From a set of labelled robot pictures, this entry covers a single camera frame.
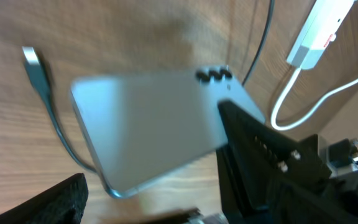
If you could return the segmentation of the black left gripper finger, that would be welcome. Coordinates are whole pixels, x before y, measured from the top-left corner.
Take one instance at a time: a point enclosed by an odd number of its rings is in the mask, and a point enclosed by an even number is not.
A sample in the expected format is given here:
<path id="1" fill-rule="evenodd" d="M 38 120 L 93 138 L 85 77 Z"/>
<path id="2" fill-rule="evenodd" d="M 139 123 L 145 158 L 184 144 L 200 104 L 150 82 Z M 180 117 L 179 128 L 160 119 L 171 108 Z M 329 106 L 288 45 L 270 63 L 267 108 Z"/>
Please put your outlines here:
<path id="1" fill-rule="evenodd" d="M 87 200 L 86 177 L 77 173 L 0 214 L 0 223 L 80 223 Z"/>

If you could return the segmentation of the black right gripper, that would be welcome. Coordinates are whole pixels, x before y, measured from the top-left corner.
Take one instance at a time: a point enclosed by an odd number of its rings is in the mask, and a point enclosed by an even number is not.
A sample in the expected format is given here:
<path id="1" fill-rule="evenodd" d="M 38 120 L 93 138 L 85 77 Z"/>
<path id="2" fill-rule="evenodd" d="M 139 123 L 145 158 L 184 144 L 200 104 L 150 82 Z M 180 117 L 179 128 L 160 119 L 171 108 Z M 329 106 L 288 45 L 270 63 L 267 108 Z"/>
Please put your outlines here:
<path id="1" fill-rule="evenodd" d="M 358 223 L 358 150 L 350 140 L 294 141 L 230 100 L 218 110 L 228 139 L 216 155 L 229 223 Z"/>

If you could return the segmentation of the Galaxy S25 smartphone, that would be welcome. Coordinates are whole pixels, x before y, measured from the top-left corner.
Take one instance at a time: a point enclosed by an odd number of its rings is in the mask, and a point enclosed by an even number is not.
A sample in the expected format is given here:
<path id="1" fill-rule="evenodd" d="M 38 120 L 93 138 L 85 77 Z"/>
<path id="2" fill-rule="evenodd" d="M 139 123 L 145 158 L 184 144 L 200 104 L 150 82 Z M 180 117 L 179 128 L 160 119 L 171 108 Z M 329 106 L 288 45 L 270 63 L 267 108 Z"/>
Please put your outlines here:
<path id="1" fill-rule="evenodd" d="M 128 198 L 227 143 L 218 104 L 265 116 L 227 65 L 74 80 L 70 98 L 106 193 Z"/>

